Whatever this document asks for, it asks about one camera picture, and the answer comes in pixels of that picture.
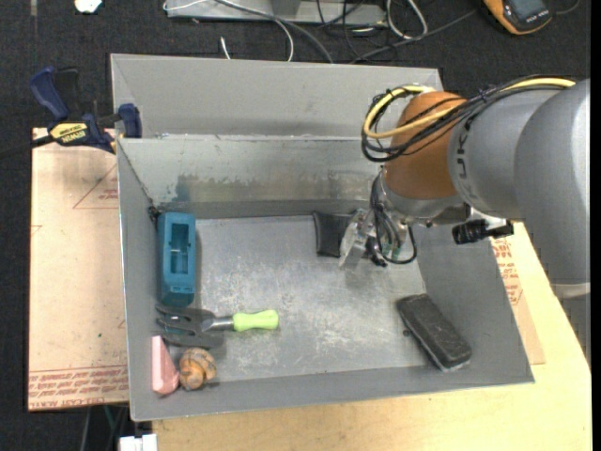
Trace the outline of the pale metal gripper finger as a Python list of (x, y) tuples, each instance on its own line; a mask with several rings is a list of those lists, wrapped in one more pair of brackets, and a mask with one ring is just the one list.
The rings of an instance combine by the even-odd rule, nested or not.
[(364, 252), (366, 237), (362, 231), (362, 225), (367, 217), (367, 210), (356, 210), (347, 224), (344, 234), (344, 254), (350, 255), (357, 251), (360, 255)]
[(355, 269), (367, 255), (367, 240), (342, 241), (340, 246), (340, 269)]

